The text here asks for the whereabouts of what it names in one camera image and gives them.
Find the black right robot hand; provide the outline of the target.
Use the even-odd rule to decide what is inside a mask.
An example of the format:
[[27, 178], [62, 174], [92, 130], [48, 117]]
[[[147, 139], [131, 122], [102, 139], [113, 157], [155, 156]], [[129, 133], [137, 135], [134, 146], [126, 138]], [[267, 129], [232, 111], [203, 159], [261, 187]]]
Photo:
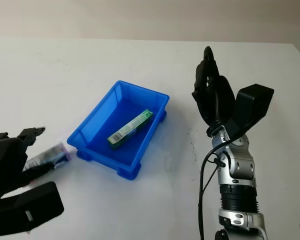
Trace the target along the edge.
[[194, 91], [192, 92], [199, 113], [208, 125], [207, 136], [225, 125], [231, 118], [235, 96], [226, 77], [220, 75], [213, 51], [207, 46], [203, 60], [196, 67]]

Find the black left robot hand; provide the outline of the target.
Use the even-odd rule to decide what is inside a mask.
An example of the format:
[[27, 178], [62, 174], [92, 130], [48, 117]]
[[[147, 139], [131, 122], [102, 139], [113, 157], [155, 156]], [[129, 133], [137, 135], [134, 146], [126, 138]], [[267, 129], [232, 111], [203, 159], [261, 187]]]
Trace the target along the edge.
[[0, 133], [0, 198], [13, 190], [27, 186], [31, 181], [54, 169], [52, 163], [24, 169], [28, 155], [27, 148], [32, 146], [45, 127], [25, 128], [16, 137], [7, 132]]

